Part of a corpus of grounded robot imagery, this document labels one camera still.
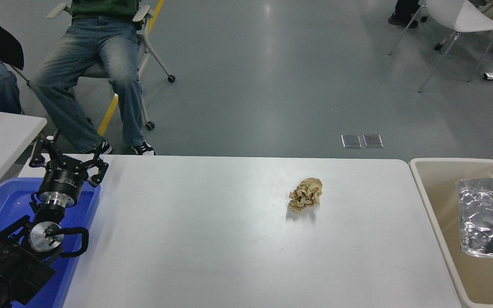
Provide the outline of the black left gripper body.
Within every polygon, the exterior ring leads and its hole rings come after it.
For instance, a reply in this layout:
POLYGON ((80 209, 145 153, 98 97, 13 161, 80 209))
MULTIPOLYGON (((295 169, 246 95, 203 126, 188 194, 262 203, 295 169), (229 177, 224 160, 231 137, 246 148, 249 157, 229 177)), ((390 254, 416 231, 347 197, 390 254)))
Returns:
POLYGON ((47 167, 39 187, 39 200, 45 201, 49 199, 50 194, 60 193, 76 201, 80 197, 83 183, 87 179, 88 172, 85 170, 62 170, 47 167))

